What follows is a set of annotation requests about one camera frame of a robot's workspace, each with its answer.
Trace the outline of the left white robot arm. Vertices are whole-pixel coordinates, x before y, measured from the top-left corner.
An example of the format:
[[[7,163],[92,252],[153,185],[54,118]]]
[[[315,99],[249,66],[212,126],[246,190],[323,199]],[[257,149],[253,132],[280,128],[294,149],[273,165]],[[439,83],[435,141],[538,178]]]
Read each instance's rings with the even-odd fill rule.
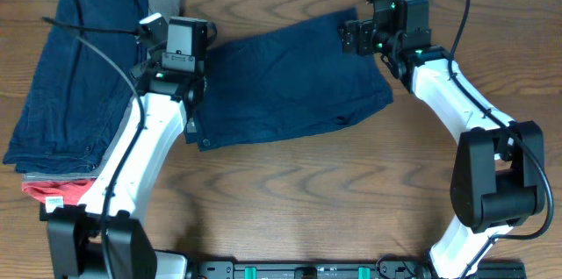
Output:
[[[134,104],[93,185],[74,206],[50,209],[47,237],[57,278],[185,278],[183,254],[156,250],[143,224],[162,164],[206,88],[204,19],[155,13],[132,32],[149,53],[123,76]]]

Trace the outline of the navy blue shorts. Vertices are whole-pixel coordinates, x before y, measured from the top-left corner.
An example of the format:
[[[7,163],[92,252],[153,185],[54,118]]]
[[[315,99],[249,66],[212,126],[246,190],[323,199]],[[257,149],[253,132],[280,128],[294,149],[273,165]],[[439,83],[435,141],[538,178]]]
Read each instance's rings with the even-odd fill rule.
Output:
[[[211,49],[205,97],[186,126],[200,151],[356,125],[393,102],[372,57],[346,54],[336,11]]]

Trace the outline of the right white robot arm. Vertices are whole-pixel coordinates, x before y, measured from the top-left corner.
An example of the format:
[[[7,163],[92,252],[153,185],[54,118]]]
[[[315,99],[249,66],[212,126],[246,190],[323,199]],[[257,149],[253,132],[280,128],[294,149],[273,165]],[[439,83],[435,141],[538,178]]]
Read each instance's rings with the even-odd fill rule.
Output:
[[[544,170],[540,127],[499,111],[464,77],[451,50],[434,45],[429,0],[366,0],[373,15],[344,23],[343,50],[378,54],[393,77],[440,119],[457,143],[450,182],[453,219],[424,261],[379,267],[384,278],[516,278],[515,264],[483,263],[499,240],[516,240],[515,228],[554,215]]]

